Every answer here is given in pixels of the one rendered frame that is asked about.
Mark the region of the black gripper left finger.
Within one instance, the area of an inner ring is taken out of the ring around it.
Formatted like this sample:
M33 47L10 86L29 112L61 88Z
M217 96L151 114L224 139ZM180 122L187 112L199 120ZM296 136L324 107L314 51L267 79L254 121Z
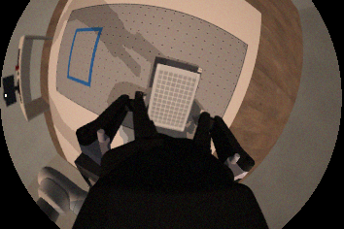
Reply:
M144 92L135 91L134 99L129 99L126 94L121 95L96 120L77 129L76 136L85 160L100 165L103 154L111 148L127 113L133 112L134 138L140 138L145 162L151 166L164 163L167 147L146 109L151 101L152 90L149 87Z

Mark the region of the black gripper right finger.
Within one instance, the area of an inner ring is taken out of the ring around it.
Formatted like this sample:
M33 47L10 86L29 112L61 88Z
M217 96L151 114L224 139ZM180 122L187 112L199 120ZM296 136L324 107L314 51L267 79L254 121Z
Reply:
M218 158L231 169L234 182L243 179L254 167L255 161L241 148L223 119L218 115L210 117L210 114L195 98L190 113L198 128L193 137L194 143L188 159L189 167L197 172L203 171L207 167L212 158L212 138Z

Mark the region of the blue rectangular tape outline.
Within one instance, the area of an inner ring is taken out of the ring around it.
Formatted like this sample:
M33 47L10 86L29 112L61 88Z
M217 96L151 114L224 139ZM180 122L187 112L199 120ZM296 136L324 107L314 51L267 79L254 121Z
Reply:
M75 81L75 82L79 82L81 84L84 84L84 85L87 85L87 86L90 87L94 56L95 56L95 53L96 53L96 49L97 49L97 45L98 45L98 41L99 41L99 38L100 38L100 35L101 35L101 32L102 32L102 29L103 29L103 27L90 27L90 28L78 28L78 29L76 29L76 32L75 32L75 35L74 35L74 39L73 39L73 42L72 42L72 47L71 47L71 50L70 50L67 79L70 79L70 80ZM94 45L91 62L90 62L88 82L85 82L85 81L82 81L82 80L79 80L79 79L76 79L76 78L73 78L73 77L69 76L69 68L70 68L70 60L71 60L72 49L73 49L74 41L75 41L75 38L76 38L76 34L77 34L77 32L80 32L80 31L99 31L98 35L97 35L97 38L96 38L95 45Z

